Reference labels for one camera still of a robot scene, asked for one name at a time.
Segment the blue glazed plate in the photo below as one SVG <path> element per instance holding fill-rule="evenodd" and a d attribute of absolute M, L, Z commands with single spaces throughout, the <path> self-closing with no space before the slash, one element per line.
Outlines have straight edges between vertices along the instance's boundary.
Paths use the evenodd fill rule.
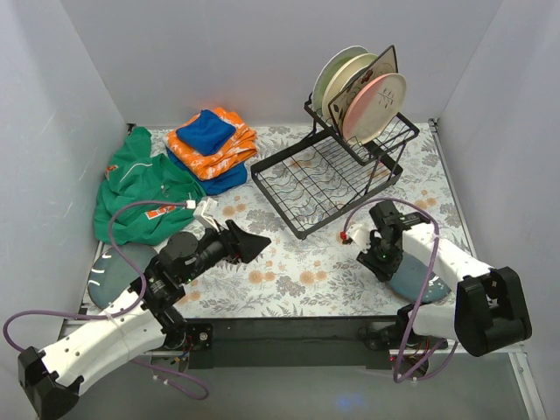
<path fill-rule="evenodd" d="M 415 302 L 426 273 L 427 266 L 424 263 L 413 255 L 404 254 L 398 270 L 388 281 L 388 287 L 399 297 Z M 431 274 L 422 297 L 422 303 L 436 303 L 450 293 L 451 289 L 438 276 Z"/>
<path fill-rule="evenodd" d="M 119 249 L 142 271 L 157 254 L 153 247 L 144 244 L 127 243 Z M 113 248 L 109 248 L 94 262 L 87 281 L 87 292 L 95 306 L 105 309 L 137 278 L 137 271 Z"/>

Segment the pink and cream round plate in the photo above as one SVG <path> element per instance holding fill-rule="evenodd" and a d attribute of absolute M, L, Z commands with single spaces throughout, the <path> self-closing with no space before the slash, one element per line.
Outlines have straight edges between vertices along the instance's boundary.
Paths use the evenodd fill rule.
<path fill-rule="evenodd" d="M 346 112 L 344 139 L 351 145 L 376 139 L 401 110 L 406 90 L 406 79 L 399 73 L 386 73 L 369 82 Z"/>

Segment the cream and green round plate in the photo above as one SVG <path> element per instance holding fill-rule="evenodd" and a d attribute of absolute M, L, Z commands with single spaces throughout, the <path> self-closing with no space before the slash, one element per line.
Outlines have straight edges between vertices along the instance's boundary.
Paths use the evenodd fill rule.
<path fill-rule="evenodd" d="M 329 81 L 322 100 L 322 115 L 325 120 L 330 118 L 328 104 L 343 87 L 363 68 L 377 59 L 373 53 L 363 53 L 345 62 Z"/>

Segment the square floral plate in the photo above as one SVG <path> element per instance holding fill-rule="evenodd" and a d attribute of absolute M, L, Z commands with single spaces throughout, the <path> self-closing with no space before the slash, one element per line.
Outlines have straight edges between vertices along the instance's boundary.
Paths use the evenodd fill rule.
<path fill-rule="evenodd" d="M 343 89 L 329 102 L 328 110 L 330 121 L 339 133 L 343 131 L 344 118 L 350 108 L 351 102 L 358 93 L 371 81 L 384 74 L 397 74 L 398 65 L 396 48 L 394 45 L 387 47 L 377 55 L 377 59 L 369 66 L 360 70 Z"/>

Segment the white scalloped plate front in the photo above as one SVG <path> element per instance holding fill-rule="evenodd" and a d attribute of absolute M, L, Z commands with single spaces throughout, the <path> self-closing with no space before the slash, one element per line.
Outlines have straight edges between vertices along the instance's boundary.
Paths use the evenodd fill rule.
<path fill-rule="evenodd" d="M 351 45 L 329 59 L 320 71 L 311 91 L 311 109 L 313 111 L 316 113 L 320 111 L 326 88 L 340 68 L 349 60 L 367 52 L 368 50 L 361 45 Z"/>

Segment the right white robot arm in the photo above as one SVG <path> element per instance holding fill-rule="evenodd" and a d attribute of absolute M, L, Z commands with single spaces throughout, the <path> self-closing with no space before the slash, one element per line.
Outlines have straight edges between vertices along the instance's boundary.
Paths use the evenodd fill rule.
<path fill-rule="evenodd" d="M 374 228 L 347 223 L 343 231 L 360 251 L 358 262 L 381 282 L 420 281 L 412 304 L 381 331 L 383 340 L 410 348 L 427 337 L 453 340 L 480 357 L 531 338 L 522 281 L 513 269 L 469 255 L 443 238 L 421 209 L 404 214 L 389 199 L 370 204 Z"/>

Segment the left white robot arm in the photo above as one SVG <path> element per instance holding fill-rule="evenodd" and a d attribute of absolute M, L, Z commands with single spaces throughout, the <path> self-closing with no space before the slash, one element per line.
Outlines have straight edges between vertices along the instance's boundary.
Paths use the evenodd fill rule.
<path fill-rule="evenodd" d="M 206 228 L 201 238 L 174 234 L 102 319 L 19 354 L 18 380 L 38 417 L 63 417 L 93 384 L 147 351 L 180 348 L 189 335 L 175 304 L 185 295 L 185 285 L 222 261 L 250 263 L 270 243 L 232 220 Z"/>

